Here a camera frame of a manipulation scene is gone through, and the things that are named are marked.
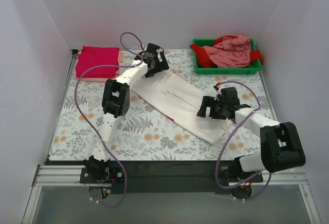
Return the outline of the white printed t-shirt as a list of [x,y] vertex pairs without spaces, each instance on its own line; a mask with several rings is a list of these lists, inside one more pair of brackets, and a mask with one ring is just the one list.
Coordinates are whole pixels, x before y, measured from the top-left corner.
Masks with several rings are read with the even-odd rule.
[[215,143],[232,124],[229,120],[198,117],[204,94],[169,70],[150,78],[140,78],[132,91],[178,126],[210,144]]

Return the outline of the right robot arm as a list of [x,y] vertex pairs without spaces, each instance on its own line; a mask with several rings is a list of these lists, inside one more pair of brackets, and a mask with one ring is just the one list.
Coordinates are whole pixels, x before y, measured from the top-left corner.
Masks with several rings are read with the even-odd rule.
[[306,163],[296,126],[272,120],[256,113],[251,106],[241,104],[234,87],[219,90],[215,97],[203,96],[197,116],[241,124],[260,139],[260,152],[237,157],[227,168],[217,169],[224,176],[242,182],[255,172],[276,173]]

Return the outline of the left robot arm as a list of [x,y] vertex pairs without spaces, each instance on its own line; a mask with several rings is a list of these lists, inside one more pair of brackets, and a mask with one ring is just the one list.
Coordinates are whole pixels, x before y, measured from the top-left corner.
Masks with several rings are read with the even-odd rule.
[[117,126],[130,107],[130,88],[142,77],[149,78],[168,70],[169,66],[162,47],[149,43],[146,50],[138,53],[130,67],[119,77],[105,82],[102,98],[103,119],[100,130],[101,140],[89,159],[84,160],[86,173],[92,182],[107,182],[124,175],[120,168],[111,170],[113,157],[107,151],[108,142],[114,136]]

